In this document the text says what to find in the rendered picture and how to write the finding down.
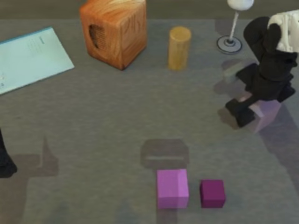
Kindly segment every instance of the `light blue paper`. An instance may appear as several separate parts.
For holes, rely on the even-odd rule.
[[[52,27],[0,42],[0,94],[73,68]]]

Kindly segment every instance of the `yellow cylinder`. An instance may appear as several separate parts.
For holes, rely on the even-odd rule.
[[[174,27],[169,33],[168,68],[182,70],[187,66],[191,31],[185,27]]]

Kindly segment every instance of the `wooden box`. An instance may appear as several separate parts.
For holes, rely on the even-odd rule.
[[[145,0],[89,0],[80,18],[88,54],[120,70],[146,47]]]

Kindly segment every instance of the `black figure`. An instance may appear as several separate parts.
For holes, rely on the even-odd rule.
[[[249,106],[258,100],[283,102],[295,93],[290,81],[293,79],[291,70],[297,66],[298,54],[277,50],[282,29],[276,23],[268,25],[269,20],[270,17],[254,19],[243,33],[259,65],[251,64],[236,74],[246,84],[245,90],[252,94],[251,97],[243,102],[232,99],[225,105],[236,118],[239,127],[255,119]]]
[[[0,178],[9,178],[16,173],[17,170],[17,166],[7,153],[0,129]]]

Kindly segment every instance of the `gray floor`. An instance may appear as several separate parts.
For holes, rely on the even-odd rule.
[[[4,139],[19,167],[0,180],[1,224],[297,224],[299,94],[260,134],[231,127],[221,109],[241,86],[224,85],[221,71],[252,54],[247,46],[236,56],[216,50],[229,24],[149,21],[147,49],[121,72],[88,56],[78,20],[1,21],[0,39],[52,25],[75,64],[1,96]],[[174,25],[193,33],[183,72],[166,67]],[[184,159],[149,160],[162,155]],[[156,211],[154,171],[184,167],[189,207]],[[223,209],[200,209],[205,178],[225,181]]]
[[[73,19],[85,0],[1,0],[0,19]],[[233,17],[226,0],[148,0],[150,19],[219,19]],[[256,0],[243,19],[294,10],[298,0]]]

